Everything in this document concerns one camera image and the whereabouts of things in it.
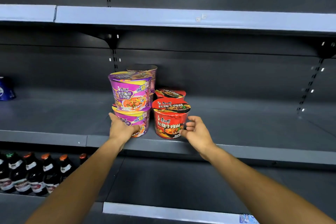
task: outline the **white label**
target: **white label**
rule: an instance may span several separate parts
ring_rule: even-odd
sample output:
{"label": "white label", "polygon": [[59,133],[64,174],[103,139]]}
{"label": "white label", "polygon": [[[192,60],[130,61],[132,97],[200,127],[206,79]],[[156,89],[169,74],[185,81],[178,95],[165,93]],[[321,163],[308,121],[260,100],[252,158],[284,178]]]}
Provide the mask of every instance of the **white label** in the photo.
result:
{"label": "white label", "polygon": [[3,191],[9,190],[14,187],[14,183],[12,182],[11,179],[5,178],[5,179],[0,179],[0,189]]}
{"label": "white label", "polygon": [[44,182],[29,182],[31,189],[35,193],[39,193],[42,191],[42,189],[45,188],[45,183]]}
{"label": "white label", "polygon": [[33,167],[36,167],[36,162],[35,162],[35,161],[32,162],[32,163],[30,163],[29,165],[26,165],[26,170],[30,170],[30,169],[32,169]]}
{"label": "white label", "polygon": [[54,191],[54,189],[56,189],[56,187],[59,185],[59,183],[58,184],[48,184],[48,183],[46,183],[45,185],[47,186],[47,191],[50,194],[51,192]]}
{"label": "white label", "polygon": [[18,162],[14,163],[14,164],[10,164],[10,163],[8,163],[8,167],[9,167],[10,169],[16,169],[16,168],[18,168],[22,163],[23,163],[22,160],[19,160]]}
{"label": "white label", "polygon": [[15,181],[14,186],[15,186],[16,190],[19,191],[19,192],[25,192],[28,189],[30,189],[29,182],[27,181],[26,178]]}
{"label": "white label", "polygon": [[50,170],[50,169],[52,169],[54,166],[52,165],[52,164],[49,164],[49,165],[47,165],[46,167],[45,166],[43,166],[43,171],[45,172],[45,171],[48,171],[48,170]]}
{"label": "white label", "polygon": [[65,173],[66,171],[69,171],[70,168],[71,168],[71,165],[70,165],[70,164],[67,165],[66,167],[61,167],[61,172],[62,172],[62,173]]}

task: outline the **bottle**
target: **bottle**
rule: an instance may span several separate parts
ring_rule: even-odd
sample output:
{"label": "bottle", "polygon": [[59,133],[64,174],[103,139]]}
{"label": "bottle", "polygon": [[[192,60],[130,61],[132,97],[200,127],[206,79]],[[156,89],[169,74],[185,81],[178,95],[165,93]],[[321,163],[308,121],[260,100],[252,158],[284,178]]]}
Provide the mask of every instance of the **bottle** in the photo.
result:
{"label": "bottle", "polygon": [[67,154],[62,155],[59,160],[61,162],[62,181],[64,181],[65,178],[67,178],[73,171],[76,170],[76,168]]}
{"label": "bottle", "polygon": [[50,194],[61,183],[60,167],[51,158],[49,153],[43,154],[43,171],[44,171],[44,183],[47,187],[47,191]]}
{"label": "bottle", "polygon": [[15,192],[14,183],[9,177],[10,169],[4,155],[0,154],[0,189],[6,193]]}
{"label": "bottle", "polygon": [[87,160],[87,154],[83,153],[79,156],[80,165],[82,165]]}
{"label": "bottle", "polygon": [[28,171],[27,180],[31,190],[37,195],[42,196],[48,193],[43,181],[44,172],[42,163],[35,157],[34,153],[28,153],[23,157],[26,161],[26,170]]}
{"label": "bottle", "polygon": [[15,189],[19,194],[27,195],[32,192],[27,180],[27,170],[23,160],[16,153],[6,154],[8,167],[11,169],[10,179],[13,181]]}

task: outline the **finger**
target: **finger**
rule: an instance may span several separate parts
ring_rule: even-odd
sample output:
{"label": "finger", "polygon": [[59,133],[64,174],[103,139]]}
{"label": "finger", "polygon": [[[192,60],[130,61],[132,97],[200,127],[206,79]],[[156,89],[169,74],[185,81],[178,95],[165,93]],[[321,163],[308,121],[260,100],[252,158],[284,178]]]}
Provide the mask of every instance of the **finger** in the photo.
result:
{"label": "finger", "polygon": [[181,134],[181,136],[184,136],[185,138],[188,139],[188,135],[189,135],[190,133],[192,133],[192,131],[187,131],[187,130],[185,130],[185,129],[181,129],[181,130],[179,130],[179,133]]}
{"label": "finger", "polygon": [[191,121],[194,121],[195,124],[203,123],[201,117],[199,117],[199,116],[189,116],[188,119],[191,120]]}
{"label": "finger", "polygon": [[186,127],[185,129],[188,130],[188,131],[194,131],[195,127]]}
{"label": "finger", "polygon": [[112,122],[115,122],[115,121],[119,120],[119,118],[111,112],[108,115],[110,116],[110,119],[111,119]]}
{"label": "finger", "polygon": [[134,134],[135,132],[138,132],[140,130],[140,126],[139,125],[133,125],[131,126],[133,128],[133,133]]}
{"label": "finger", "polygon": [[185,125],[187,127],[194,127],[196,125],[196,123],[194,121],[190,121],[190,122],[187,122]]}

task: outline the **red lid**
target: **red lid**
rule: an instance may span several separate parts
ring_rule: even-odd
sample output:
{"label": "red lid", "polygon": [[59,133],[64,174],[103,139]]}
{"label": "red lid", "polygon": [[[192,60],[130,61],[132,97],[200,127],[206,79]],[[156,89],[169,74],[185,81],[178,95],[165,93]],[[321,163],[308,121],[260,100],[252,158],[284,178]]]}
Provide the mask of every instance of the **red lid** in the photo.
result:
{"label": "red lid", "polygon": [[81,154],[81,155],[79,156],[79,158],[80,158],[80,159],[83,159],[83,158],[86,158],[86,156],[87,156],[86,153],[83,153],[83,154]]}
{"label": "red lid", "polygon": [[47,158],[49,158],[49,157],[50,157],[50,153],[46,153],[46,154],[43,154],[43,155],[41,156],[42,159],[47,159]]}
{"label": "red lid", "polygon": [[60,160],[60,161],[64,161],[67,157],[68,157],[68,155],[67,155],[67,154],[64,154],[64,155],[62,155],[62,156],[59,158],[59,160]]}
{"label": "red lid", "polygon": [[32,153],[30,152],[30,153],[24,155],[23,158],[29,158],[31,155],[32,155]]}
{"label": "red lid", "polygon": [[165,113],[166,115],[178,115],[178,113],[187,113],[191,106],[180,98],[159,98],[153,101],[153,110],[155,112]]}
{"label": "red lid", "polygon": [[184,90],[177,90],[174,88],[161,88],[155,90],[158,98],[184,98],[186,92]]}

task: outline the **person's right hand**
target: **person's right hand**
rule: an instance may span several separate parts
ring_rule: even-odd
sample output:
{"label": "person's right hand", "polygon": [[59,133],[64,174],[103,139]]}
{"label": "person's right hand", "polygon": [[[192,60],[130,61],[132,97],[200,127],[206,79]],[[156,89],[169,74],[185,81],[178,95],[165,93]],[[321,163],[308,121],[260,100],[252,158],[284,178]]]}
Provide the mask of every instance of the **person's right hand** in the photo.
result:
{"label": "person's right hand", "polygon": [[210,133],[200,117],[189,116],[188,119],[191,121],[187,122],[186,128],[180,130],[179,133],[187,138],[202,158],[208,160],[207,153],[217,146],[212,141]]}

